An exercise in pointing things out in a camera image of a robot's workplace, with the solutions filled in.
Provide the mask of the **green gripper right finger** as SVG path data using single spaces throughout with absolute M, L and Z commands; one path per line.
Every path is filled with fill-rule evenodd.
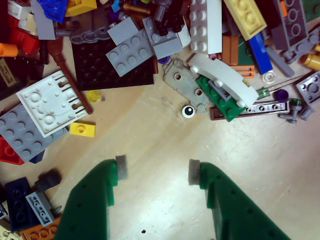
M 217 240 L 288 240 L 289 237 L 219 167 L 191 159 L 188 182 L 205 190 Z

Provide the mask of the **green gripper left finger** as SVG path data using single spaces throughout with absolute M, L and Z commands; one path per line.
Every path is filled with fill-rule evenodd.
M 113 187 L 128 178 L 127 156 L 106 159 L 71 190 L 55 240 L 107 240 L 108 208 L 115 203 Z

